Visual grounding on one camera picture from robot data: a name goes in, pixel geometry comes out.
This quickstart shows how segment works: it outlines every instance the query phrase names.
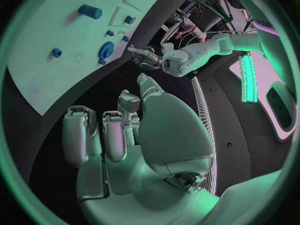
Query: pink light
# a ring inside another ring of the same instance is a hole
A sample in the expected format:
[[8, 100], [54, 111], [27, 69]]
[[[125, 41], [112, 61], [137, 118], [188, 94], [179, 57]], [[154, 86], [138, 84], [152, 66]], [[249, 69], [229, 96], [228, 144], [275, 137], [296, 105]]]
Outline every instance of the pink light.
[[259, 24], [257, 24], [255, 21], [253, 22], [253, 24], [254, 24], [255, 27], [257, 27], [257, 28], [260, 29], [260, 30], [263, 30], [263, 31], [265, 31], [265, 32], [268, 32], [268, 33], [271, 33], [271, 34], [275, 34], [275, 35], [277, 35], [277, 36], [280, 36], [280, 34], [279, 34], [277, 31], [275, 31], [274, 29], [272, 29], [272, 28], [268, 28], [268, 27], [259, 25]]

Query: vent grille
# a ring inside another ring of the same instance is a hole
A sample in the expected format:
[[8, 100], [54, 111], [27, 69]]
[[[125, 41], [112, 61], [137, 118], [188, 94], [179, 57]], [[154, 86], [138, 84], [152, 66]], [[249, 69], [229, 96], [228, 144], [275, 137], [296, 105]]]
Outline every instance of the vent grille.
[[206, 177], [204, 188], [209, 191], [211, 194], [215, 195], [216, 191], [216, 175], [217, 175], [217, 164], [216, 164], [216, 149], [215, 149], [215, 140], [214, 140], [214, 133], [211, 124], [211, 119], [209, 115], [209, 111], [205, 102], [205, 98], [203, 96], [203, 92], [197, 77], [194, 77], [191, 80], [193, 90], [196, 97], [196, 102], [198, 106], [198, 113], [201, 121], [203, 122], [204, 126], [206, 127], [214, 149], [214, 160], [211, 169], [204, 175]]

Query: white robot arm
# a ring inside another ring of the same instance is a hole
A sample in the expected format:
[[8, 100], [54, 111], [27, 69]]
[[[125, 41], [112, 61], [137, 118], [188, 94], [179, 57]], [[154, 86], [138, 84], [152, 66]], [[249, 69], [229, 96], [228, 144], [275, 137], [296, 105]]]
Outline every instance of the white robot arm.
[[129, 47], [127, 50], [134, 53], [133, 60], [142, 69], [162, 69], [174, 77], [182, 77], [200, 68], [214, 55], [229, 55], [233, 50], [257, 51], [265, 55], [257, 34], [249, 33], [218, 33], [207, 42], [194, 43], [180, 50], [174, 50], [172, 44], [165, 43], [162, 45], [163, 57], [149, 49]]

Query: robotic arm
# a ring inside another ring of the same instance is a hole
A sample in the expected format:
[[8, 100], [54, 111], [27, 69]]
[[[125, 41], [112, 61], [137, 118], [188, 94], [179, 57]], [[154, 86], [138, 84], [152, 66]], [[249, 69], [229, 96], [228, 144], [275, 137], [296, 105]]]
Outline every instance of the robotic arm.
[[142, 69], [162, 69], [174, 77], [182, 77], [200, 68], [214, 55], [229, 55], [233, 50], [257, 51], [265, 56], [257, 34], [247, 33], [218, 33], [207, 42], [194, 43], [180, 50], [174, 50], [171, 43], [165, 43], [162, 45], [163, 57], [157, 56], [149, 47], [129, 47], [127, 50], [134, 53], [133, 61]]

